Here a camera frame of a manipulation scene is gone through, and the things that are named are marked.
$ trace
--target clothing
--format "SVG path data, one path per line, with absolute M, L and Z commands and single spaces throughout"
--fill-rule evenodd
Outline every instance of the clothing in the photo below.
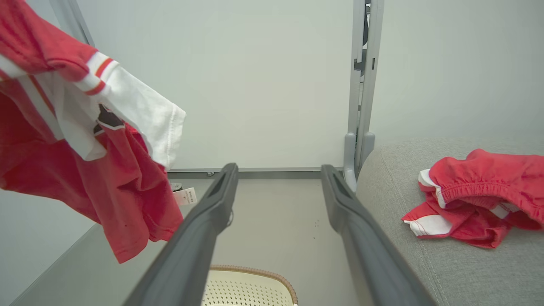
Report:
M 402 218 L 420 238 L 497 248 L 511 227 L 542 230 L 544 157 L 472 151 L 419 173 L 426 201 Z
M 185 113 L 25 2 L 0 2 L 0 18 L 0 187 L 100 223 L 119 263 L 168 240 Z

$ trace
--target woven brown rim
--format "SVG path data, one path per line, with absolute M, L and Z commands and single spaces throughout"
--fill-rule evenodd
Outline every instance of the woven brown rim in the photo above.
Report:
M 291 299 L 293 300 L 293 303 L 294 304 L 299 303 L 299 300 L 296 298 L 296 293 L 295 293 L 295 290 L 293 289 L 293 286 L 291 286 L 291 283 L 287 279 L 285 279 L 285 277 L 277 273 L 268 272 L 265 270 L 247 268 L 247 267 L 227 266 L 227 265 L 211 265 L 209 269 L 215 270 L 215 271 L 243 272 L 243 273 L 249 273 L 249 274 L 254 274 L 257 276 L 264 276 L 264 277 L 275 279 L 279 281 L 280 283 L 282 283 L 287 288 L 287 290 L 289 291 L 289 294 L 291 294 Z

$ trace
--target laundry basket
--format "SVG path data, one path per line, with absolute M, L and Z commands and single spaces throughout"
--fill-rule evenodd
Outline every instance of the laundry basket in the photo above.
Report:
M 283 276 L 246 267 L 210 267 L 202 306 L 296 306 L 296 294 Z

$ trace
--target perforated basket bottom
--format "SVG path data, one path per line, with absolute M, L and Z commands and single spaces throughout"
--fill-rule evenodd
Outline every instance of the perforated basket bottom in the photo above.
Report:
M 210 270 L 202 306 L 293 306 L 287 287 L 265 275 Z

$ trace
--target sofa seam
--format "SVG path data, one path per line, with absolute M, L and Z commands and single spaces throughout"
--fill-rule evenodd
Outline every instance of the sofa seam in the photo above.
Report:
M 390 178 L 391 181 L 393 182 L 393 185 L 394 185 L 394 187 L 395 187 L 395 192 L 396 192 L 396 193 L 399 195 L 399 197 L 402 199 L 402 203 L 403 203 L 404 208 L 405 208 L 406 210 L 410 211 L 410 210 L 408 209 L 408 206 L 406 205 L 406 201 L 405 201 L 405 199 L 404 199 L 404 196 L 400 193 L 399 187 L 397 186 L 397 183 L 396 183 L 395 180 L 393 179 L 393 175 L 391 175 L 391 171 L 389 170 L 389 167 L 387 166 L 386 162 L 384 161 L 383 151 L 380 149 L 379 152 L 380 152 L 380 160 L 381 160 L 382 164 L 384 165 L 384 167 L 385 167 L 385 169 L 386 169 L 386 171 L 387 171 L 387 174 L 389 175 L 389 178 Z M 429 257 L 426 255 L 426 249 L 423 247 L 423 245 L 421 244 L 420 241 L 417 242 L 416 247 L 417 247 L 417 248 L 419 249 L 419 251 L 420 251 L 420 252 L 418 253 L 418 255 L 419 255 L 419 258 L 421 259 L 422 262 L 423 262 L 424 260 L 423 260 L 423 257 L 422 257 L 422 255 L 421 255 L 421 253 L 425 254 L 425 256 L 427 257 L 427 259 L 429 258 Z M 432 283 L 432 279 L 431 279 L 431 276 L 430 276 L 431 271 L 430 271 L 428 268 L 426 268 L 425 265 L 424 265 L 424 270 L 425 270 L 425 274 L 427 274 L 428 280 Z M 434 271 L 434 269 L 432 269 L 432 272 L 434 273 L 435 278 L 437 278 L 437 277 L 436 277 L 436 271 Z M 438 294 L 437 294 L 436 289 L 435 289 L 434 286 L 432 286 L 432 291 L 433 291 L 433 293 L 435 294 L 436 299 L 441 298 L 442 300 L 444 300 L 444 298 L 442 298 L 442 296 L 444 296 L 444 292 L 443 292 L 443 291 L 440 292 L 440 293 L 441 293 L 441 297 L 438 296 Z

